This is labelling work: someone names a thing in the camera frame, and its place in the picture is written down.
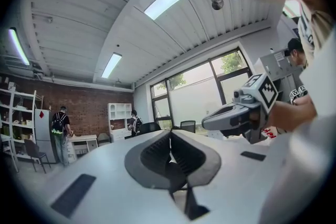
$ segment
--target white table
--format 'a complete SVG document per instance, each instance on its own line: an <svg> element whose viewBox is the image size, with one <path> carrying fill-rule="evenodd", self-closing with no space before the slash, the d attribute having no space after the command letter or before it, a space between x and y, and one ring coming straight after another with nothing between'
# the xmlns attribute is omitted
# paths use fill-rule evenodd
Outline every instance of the white table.
<svg viewBox="0 0 336 224"><path fill-rule="evenodd" d="M86 145L76 145L76 142L86 142ZM77 160L76 150L87 150L88 152L98 147L96 135L73 136L68 140L68 159L69 163Z"/></svg>
<svg viewBox="0 0 336 224"><path fill-rule="evenodd" d="M1 141L2 141L3 143L4 143L4 142L8 142L8 148L9 148L9 151L11 152L10 154L11 154L11 157L12 157L12 161L13 161L15 170L16 170L16 172L18 173L19 170L18 170L18 168L17 168L16 161L15 161L15 158L14 158L14 153L13 153L13 152L15 151L15 148L14 148L14 150L12 149L13 141L12 141L11 137L2 134L2 135L1 135Z"/></svg>

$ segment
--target black cap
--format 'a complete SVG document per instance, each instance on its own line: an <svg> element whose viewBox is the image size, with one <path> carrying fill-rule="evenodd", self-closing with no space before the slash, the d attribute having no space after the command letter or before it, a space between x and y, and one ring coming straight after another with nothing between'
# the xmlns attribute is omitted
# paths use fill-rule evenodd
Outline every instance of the black cap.
<svg viewBox="0 0 336 224"><path fill-rule="evenodd" d="M290 53L293 50L298 50L299 52L304 52L300 39L298 39L298 38L292 38L288 42L288 49L285 50L285 56L286 57L290 56Z"/></svg>

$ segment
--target refrigerator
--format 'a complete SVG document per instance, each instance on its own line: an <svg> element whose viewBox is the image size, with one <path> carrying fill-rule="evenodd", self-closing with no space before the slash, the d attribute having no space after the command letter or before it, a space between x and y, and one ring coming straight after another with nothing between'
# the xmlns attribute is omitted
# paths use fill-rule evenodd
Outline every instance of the refrigerator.
<svg viewBox="0 0 336 224"><path fill-rule="evenodd" d="M51 134L53 114L49 110L35 109L35 139L39 151L47 154L50 163L57 163L55 138Z"/></svg>

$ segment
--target ceiling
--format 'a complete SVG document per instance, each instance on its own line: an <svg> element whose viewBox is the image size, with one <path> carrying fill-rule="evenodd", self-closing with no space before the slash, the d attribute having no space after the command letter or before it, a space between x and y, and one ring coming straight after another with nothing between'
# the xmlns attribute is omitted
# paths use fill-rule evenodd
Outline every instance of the ceiling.
<svg viewBox="0 0 336 224"><path fill-rule="evenodd" d="M223 9L213 10L212 0L180 0L153 21L144 10L154 1L18 0L2 30L17 28L34 64L26 69L70 81L111 84L120 80L126 86L213 38L272 20L271 10L279 5L223 0ZM8 57L13 60L18 55L6 33L1 38L2 68L13 72L15 65L8 64ZM121 54L122 60L109 79L102 79L113 52Z"/></svg>

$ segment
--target red brick wall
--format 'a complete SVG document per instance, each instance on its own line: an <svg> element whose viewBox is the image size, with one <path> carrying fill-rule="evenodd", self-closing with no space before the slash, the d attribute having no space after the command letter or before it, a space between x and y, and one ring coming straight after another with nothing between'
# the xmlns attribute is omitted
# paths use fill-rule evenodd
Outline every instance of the red brick wall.
<svg viewBox="0 0 336 224"><path fill-rule="evenodd" d="M49 109L51 105L51 110L57 112L62 105L65 105L71 129L75 134L108 134L107 104L132 103L133 106L133 93L63 86L17 77L9 77L9 80L17 84L17 91L34 93L36 90L38 95L43 95L43 109ZM123 120L111 121L111 124L114 125L114 129L124 128Z"/></svg>

